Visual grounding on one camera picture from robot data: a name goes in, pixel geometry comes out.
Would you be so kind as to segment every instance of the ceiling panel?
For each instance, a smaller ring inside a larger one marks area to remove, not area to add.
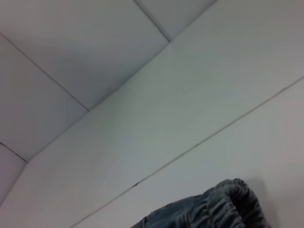
[[[0,31],[89,109],[167,44],[131,0],[0,0]]]
[[[137,1],[141,1],[167,33],[174,38],[217,0]]]
[[[86,109],[0,36],[0,142],[29,160]]]
[[[0,144],[0,204],[21,174],[26,162]]]

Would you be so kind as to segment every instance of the ceiling panel seam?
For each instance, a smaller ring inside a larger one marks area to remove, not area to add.
[[[87,113],[84,113],[79,119],[76,119],[74,122],[72,122],[70,125],[68,125],[65,129],[63,129],[61,132],[57,134],[57,136],[53,137],[51,141],[49,141],[47,144],[44,145],[44,147],[39,150],[34,156],[30,158],[32,160],[33,158],[37,157],[41,152],[43,152],[49,145],[51,145],[53,142],[55,142],[60,136],[62,136],[65,132],[67,132],[77,121],[79,121],[82,117],[84,117]]]
[[[154,17],[154,15],[149,11],[149,9],[143,4],[141,0],[133,0],[138,8],[144,13],[144,15],[149,19],[149,21],[159,30],[165,39],[171,43],[173,38],[166,31],[164,26]]]
[[[3,36],[15,49],[17,49],[25,58],[27,58],[32,64],[34,64],[39,70],[41,70],[50,80],[56,85],[62,88],[67,94],[69,94],[77,103],[79,103],[84,109],[90,111],[84,104],[82,104],[76,97],[74,97],[67,89],[65,89],[59,82],[57,82],[52,76],[50,76],[44,69],[42,69],[33,59],[31,59],[25,52],[17,47],[9,38],[7,38],[1,31],[0,35]]]
[[[28,163],[27,160],[25,160],[22,156],[20,156],[19,154],[17,154],[16,152],[14,152],[10,147],[8,147],[7,145],[5,145],[4,143],[0,142],[0,145],[4,146],[6,149],[8,149],[10,152],[12,152],[13,154],[15,154],[16,156],[18,156],[20,159],[22,159],[23,161],[25,161],[26,163]]]

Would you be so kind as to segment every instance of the denim fabric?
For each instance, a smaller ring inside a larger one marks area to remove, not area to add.
[[[132,228],[270,228],[254,192],[241,179],[162,207]]]

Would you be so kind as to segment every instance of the jeans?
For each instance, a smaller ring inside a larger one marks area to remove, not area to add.
[[[270,228],[254,192],[241,179],[170,203],[132,228]]]

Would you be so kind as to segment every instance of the white surface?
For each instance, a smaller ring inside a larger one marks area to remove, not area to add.
[[[141,0],[150,13],[174,38],[216,0]]]
[[[303,10],[301,0],[217,2],[29,163],[1,228],[73,225],[300,78]]]
[[[0,0],[0,31],[89,109],[167,44],[131,0]]]
[[[220,132],[75,228],[131,227],[167,203],[242,178],[274,228],[304,227],[304,81]]]
[[[0,36],[0,142],[29,160],[86,110]]]
[[[0,204],[21,174],[26,163],[0,144]]]

